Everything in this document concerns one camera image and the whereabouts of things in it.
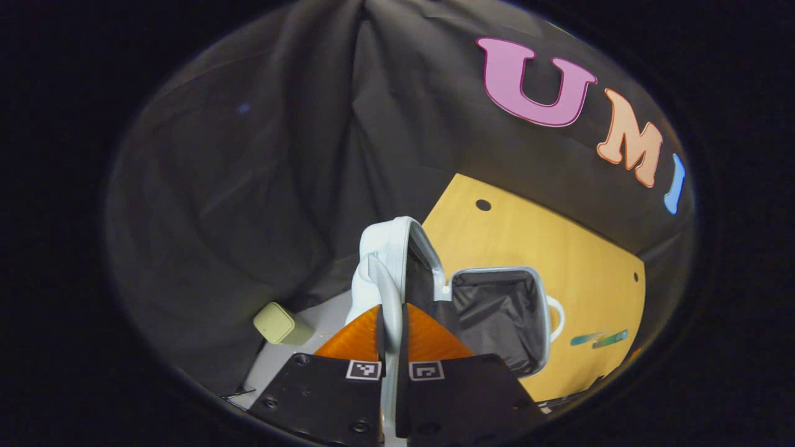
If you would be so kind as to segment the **pale green box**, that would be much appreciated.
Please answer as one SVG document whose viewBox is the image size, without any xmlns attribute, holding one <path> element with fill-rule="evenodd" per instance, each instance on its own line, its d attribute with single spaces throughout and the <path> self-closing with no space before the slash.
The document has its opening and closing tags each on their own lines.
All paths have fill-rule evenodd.
<svg viewBox="0 0 795 447">
<path fill-rule="evenodd" d="M 312 325 L 276 302 L 267 303 L 253 318 L 253 325 L 273 345 L 299 346 L 314 335 Z"/>
</svg>

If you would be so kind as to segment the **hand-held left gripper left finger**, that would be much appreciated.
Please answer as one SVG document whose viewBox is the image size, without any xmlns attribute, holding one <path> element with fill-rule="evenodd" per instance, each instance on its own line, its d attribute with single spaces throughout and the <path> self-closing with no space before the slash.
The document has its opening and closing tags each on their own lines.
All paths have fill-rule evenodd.
<svg viewBox="0 0 795 447">
<path fill-rule="evenodd" d="M 264 390 L 264 422 L 326 447 L 380 447 L 382 328 L 376 305 L 314 354 L 293 354 Z"/>
</svg>

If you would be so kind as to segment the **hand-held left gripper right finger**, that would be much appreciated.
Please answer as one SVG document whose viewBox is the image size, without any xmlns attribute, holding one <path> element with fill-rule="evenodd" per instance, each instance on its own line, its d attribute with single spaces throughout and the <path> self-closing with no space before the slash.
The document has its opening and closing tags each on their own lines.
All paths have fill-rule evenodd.
<svg viewBox="0 0 795 447">
<path fill-rule="evenodd" d="M 426 312 L 403 308 L 396 435 L 407 447 L 515 447 L 542 411 L 497 354 L 474 354 Z"/>
</svg>

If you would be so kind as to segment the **small white suitcase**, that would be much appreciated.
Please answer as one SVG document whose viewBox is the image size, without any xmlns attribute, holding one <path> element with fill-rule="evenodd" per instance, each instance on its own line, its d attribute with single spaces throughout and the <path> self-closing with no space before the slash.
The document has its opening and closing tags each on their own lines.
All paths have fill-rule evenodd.
<svg viewBox="0 0 795 447">
<path fill-rule="evenodd" d="M 447 278 L 423 227 L 409 216 L 367 227 L 352 278 L 345 326 L 379 305 L 383 328 L 381 432 L 387 447 L 408 447 L 396 435 L 396 388 L 403 308 L 412 304 L 448 329 L 474 354 L 497 354 L 519 380 L 541 371 L 562 331 L 549 311 L 561 310 L 527 266 L 462 269 Z"/>
</svg>

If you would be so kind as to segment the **blue green skin care bottle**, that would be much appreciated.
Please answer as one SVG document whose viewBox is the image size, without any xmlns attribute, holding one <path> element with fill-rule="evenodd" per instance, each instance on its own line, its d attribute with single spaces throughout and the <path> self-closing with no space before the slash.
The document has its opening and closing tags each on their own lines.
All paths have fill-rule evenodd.
<svg viewBox="0 0 795 447">
<path fill-rule="evenodd" d="M 600 336 L 598 339 L 593 341 L 591 347 L 593 349 L 605 348 L 626 340 L 628 336 L 629 336 L 629 331 L 627 329 L 622 329 L 617 333 Z"/>
</svg>

